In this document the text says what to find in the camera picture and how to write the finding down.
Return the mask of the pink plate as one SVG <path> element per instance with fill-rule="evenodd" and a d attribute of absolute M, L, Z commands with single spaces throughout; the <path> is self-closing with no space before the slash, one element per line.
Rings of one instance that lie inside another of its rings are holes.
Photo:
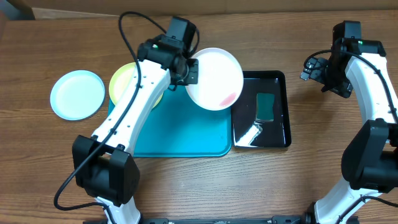
<path fill-rule="evenodd" d="M 236 102 L 244 84 L 238 60 L 219 48 L 202 49 L 193 58 L 198 60 L 198 83 L 186 87 L 189 97 L 211 111 L 226 109 Z"/>

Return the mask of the yellow plate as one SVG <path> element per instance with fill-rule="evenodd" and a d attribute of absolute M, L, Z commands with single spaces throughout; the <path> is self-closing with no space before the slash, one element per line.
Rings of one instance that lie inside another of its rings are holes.
<path fill-rule="evenodd" d="M 109 83 L 109 112 L 112 112 L 113 108 L 121 99 L 131 80 L 136 82 L 137 77 L 133 76 L 135 69 L 136 63 L 132 62 L 123 65 L 115 71 Z"/>

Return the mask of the green sponge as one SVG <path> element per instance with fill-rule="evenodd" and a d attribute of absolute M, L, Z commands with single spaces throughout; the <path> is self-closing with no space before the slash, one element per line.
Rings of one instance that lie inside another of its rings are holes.
<path fill-rule="evenodd" d="M 256 119 L 271 122 L 274 120 L 274 100 L 271 93 L 258 93 L 256 95 Z"/>

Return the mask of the light blue plate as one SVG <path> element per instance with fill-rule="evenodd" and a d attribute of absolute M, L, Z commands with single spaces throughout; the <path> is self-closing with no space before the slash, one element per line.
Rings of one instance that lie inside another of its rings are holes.
<path fill-rule="evenodd" d="M 105 99 L 102 79 L 87 70 L 75 70 L 62 76 L 50 93 L 53 112 L 62 119 L 77 121 L 95 114 Z"/>

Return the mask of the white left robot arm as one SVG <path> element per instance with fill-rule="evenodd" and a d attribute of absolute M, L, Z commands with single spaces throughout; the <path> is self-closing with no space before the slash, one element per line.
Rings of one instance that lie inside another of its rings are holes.
<path fill-rule="evenodd" d="M 121 99 L 91 137 L 72 146 L 75 170 L 70 178 L 95 198 L 108 223 L 139 223 L 134 194 L 140 179 L 133 152 L 157 99 L 169 85 L 196 84 L 198 60 L 191 37 L 161 34 L 146 40 L 133 55 L 135 67 Z"/>

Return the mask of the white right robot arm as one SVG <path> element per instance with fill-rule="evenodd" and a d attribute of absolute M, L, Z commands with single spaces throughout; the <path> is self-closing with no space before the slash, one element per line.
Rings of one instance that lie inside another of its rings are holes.
<path fill-rule="evenodd" d="M 327 52 L 329 60 L 310 55 L 301 78 L 322 83 L 322 91 L 351 87 L 363 126 L 343 152 L 341 179 L 300 221 L 357 223 L 353 215 L 371 200 L 397 206 L 381 198 L 397 187 L 397 95 L 380 41 L 339 37 Z"/>

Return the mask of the teal plastic tray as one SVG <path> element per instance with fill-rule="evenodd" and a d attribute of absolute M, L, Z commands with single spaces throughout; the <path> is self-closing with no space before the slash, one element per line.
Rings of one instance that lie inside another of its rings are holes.
<path fill-rule="evenodd" d="M 221 157 L 232 146 L 231 110 L 205 110 L 185 87 L 166 90 L 143 125 L 134 157 Z"/>

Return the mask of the black rectangular tray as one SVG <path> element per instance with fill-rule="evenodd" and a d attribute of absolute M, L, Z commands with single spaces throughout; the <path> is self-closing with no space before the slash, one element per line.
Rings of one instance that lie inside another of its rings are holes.
<path fill-rule="evenodd" d="M 244 71 L 244 85 L 231 107 L 233 145 L 240 148 L 283 148 L 292 143 L 285 75 L 278 70 Z M 271 93 L 274 120 L 256 119 L 256 95 Z"/>

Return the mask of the cardboard board at back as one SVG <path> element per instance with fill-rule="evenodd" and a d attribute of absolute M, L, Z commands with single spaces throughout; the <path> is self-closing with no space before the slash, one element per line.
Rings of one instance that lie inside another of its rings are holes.
<path fill-rule="evenodd" d="M 137 11 L 148 16 L 397 9 L 397 0 L 21 0 L 9 3 L 28 11 L 38 8 L 107 15 Z"/>

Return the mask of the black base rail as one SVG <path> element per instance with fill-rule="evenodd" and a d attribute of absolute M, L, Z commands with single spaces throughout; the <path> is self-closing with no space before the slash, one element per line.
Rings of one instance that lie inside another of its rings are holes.
<path fill-rule="evenodd" d="M 314 223 L 309 215 L 273 216 L 272 218 L 242 218 L 242 219 L 185 219 L 169 220 L 167 218 L 142 218 L 139 224 L 302 224 Z"/>

